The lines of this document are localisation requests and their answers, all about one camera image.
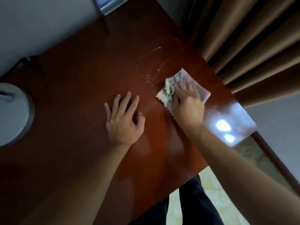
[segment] table surface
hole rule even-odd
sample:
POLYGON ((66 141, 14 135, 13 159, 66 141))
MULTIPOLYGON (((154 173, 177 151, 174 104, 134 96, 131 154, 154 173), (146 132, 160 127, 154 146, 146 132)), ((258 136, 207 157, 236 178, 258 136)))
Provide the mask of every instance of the table surface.
POLYGON ((156 0, 129 0, 37 62, 37 69, 1 79, 27 90, 36 104, 30 131, 0 149, 3 224, 17 224, 105 152, 104 102, 112 105, 129 90, 140 95, 145 132, 121 162, 95 224, 127 224, 203 170, 205 160, 155 97, 181 68, 211 92, 204 124, 215 135, 233 145, 256 128, 156 0), (227 132, 219 120, 230 125, 227 132))

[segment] hand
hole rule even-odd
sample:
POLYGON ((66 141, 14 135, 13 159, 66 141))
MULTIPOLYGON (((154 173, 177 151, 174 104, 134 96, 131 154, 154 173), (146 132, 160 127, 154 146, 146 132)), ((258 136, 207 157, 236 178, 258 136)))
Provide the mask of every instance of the hand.
POLYGON ((188 134, 202 125, 204 104, 200 94, 191 81, 174 83, 173 115, 180 128, 188 134))
POLYGON ((104 104, 106 110, 106 128, 110 142, 113 145, 124 145, 128 148, 140 138, 145 127, 145 117, 140 112, 138 113, 137 125, 132 121, 133 114, 139 103, 139 96, 135 97, 129 109, 125 112, 130 97, 131 93, 128 92, 119 105, 121 95, 117 95, 113 103, 112 112, 109 105, 107 103, 104 104))

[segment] pant leg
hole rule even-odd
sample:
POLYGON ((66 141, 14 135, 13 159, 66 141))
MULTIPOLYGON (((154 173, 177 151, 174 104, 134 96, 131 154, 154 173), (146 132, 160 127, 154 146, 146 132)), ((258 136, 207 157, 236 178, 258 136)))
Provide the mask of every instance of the pant leg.
POLYGON ((169 196, 154 205, 143 215, 132 221, 129 225, 166 225, 169 207, 169 196))
POLYGON ((183 225, 224 225, 218 211, 205 194, 198 174, 179 188, 179 195, 183 225))

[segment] forearm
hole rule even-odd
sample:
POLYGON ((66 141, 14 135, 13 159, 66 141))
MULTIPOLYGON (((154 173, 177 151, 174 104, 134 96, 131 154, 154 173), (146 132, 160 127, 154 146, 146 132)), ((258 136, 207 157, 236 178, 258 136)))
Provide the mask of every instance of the forearm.
POLYGON ((299 224, 298 197, 247 163, 207 128, 200 126, 187 135, 250 224, 299 224))
POLYGON ((127 146, 111 146, 87 172, 44 201, 22 224, 92 224, 127 146))

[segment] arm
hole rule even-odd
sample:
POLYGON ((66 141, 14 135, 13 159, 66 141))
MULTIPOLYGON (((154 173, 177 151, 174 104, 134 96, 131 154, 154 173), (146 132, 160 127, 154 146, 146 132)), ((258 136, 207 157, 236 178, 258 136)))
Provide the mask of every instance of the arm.
POLYGON ((246 162, 202 125, 204 104, 192 83, 175 85, 173 113, 232 202, 250 224, 300 224, 300 199, 246 162))
POLYGON ((145 117, 141 113, 138 114, 137 125, 132 121, 139 102, 138 96, 125 112, 130 97, 129 92, 119 106, 121 96, 118 95, 112 112, 105 103, 106 127, 110 139, 105 155, 79 178, 50 196, 21 224, 88 225, 94 222, 121 160, 144 132, 145 117))

